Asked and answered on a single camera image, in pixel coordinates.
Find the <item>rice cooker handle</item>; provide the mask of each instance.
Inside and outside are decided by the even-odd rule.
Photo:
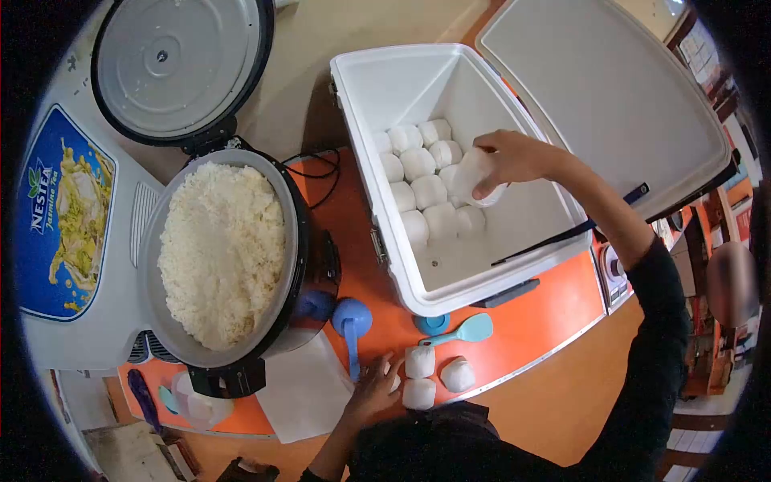
[[[340,252],[332,240],[332,235],[326,230],[324,230],[324,265],[327,279],[340,286],[340,278],[342,278]]]
[[[248,365],[242,361],[245,360],[221,368],[188,366],[193,390],[214,398],[233,399],[250,396],[264,388],[265,360],[250,359]]]

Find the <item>orange countertop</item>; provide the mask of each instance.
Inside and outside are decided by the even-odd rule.
[[[401,355],[404,348],[417,344],[425,336],[413,325],[412,315],[399,304],[391,278],[375,260],[366,196],[352,151],[344,149],[341,158],[342,174],[338,186],[314,214],[319,224],[332,233],[340,251],[343,275],[339,297],[357,298],[372,311],[372,329],[359,340],[359,355],[363,364],[391,350]],[[293,167],[312,174],[328,169],[317,160]],[[295,179],[310,204],[321,199],[332,182],[331,179]],[[493,319],[493,336],[483,342],[450,342],[436,347],[436,373],[459,355],[465,356],[474,367],[477,384],[462,398],[481,393],[530,368],[604,316],[604,302],[589,251],[542,273],[538,278],[540,285],[532,292],[497,308],[462,308],[451,314],[449,329],[455,329],[464,319],[478,312],[487,312]],[[330,324],[324,330],[347,368],[348,353],[344,340]],[[184,365],[153,359],[142,365],[126,363],[118,368],[131,413],[141,417],[139,404],[126,383],[126,374],[132,368],[142,372],[150,387],[161,423],[190,429],[189,423],[181,416],[170,413],[157,397],[157,387],[160,384],[169,386],[173,375],[183,370]],[[447,392],[437,375],[433,378],[437,382],[436,403],[456,397],[456,394]],[[213,431],[229,434],[273,433],[255,396],[236,399],[233,415],[217,424]]]

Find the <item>cooked white rice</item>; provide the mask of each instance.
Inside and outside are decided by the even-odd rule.
[[[284,262],[284,215],[263,174],[202,165],[174,191],[160,240],[166,304],[186,332],[221,351],[254,331]]]

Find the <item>hand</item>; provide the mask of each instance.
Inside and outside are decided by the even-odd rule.
[[[559,169],[576,159],[566,150],[513,130],[479,136],[474,139],[474,146],[486,151],[493,161],[493,172],[471,194],[477,200],[490,195],[499,184],[555,180]]]
[[[393,353],[381,356],[362,370],[362,377],[356,384],[348,405],[345,406],[344,418],[348,417],[358,423],[364,423],[369,417],[387,409],[399,400],[400,390],[394,393],[389,391],[399,367],[404,363],[404,358],[394,363],[386,375],[387,363],[392,356]]]

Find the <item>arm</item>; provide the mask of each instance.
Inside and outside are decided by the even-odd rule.
[[[477,137],[493,159],[493,172],[474,190],[482,199],[495,186],[546,178],[562,184],[608,237],[621,264],[632,268],[653,242],[653,230],[589,166],[576,156],[517,132],[497,130]]]
[[[493,172],[477,186],[475,198],[504,182],[554,180],[581,203],[624,265],[645,319],[632,340],[624,386],[608,421],[571,469],[596,480],[652,478],[669,436],[688,341],[688,315],[675,263],[637,213],[575,156],[505,131],[474,143],[493,158]]]
[[[396,362],[386,373],[388,354],[374,361],[345,406],[340,421],[324,442],[324,446],[302,474],[301,482],[336,482],[342,478],[345,463],[354,447],[356,436],[369,418],[399,400],[401,392],[390,392],[393,381],[404,359]]]

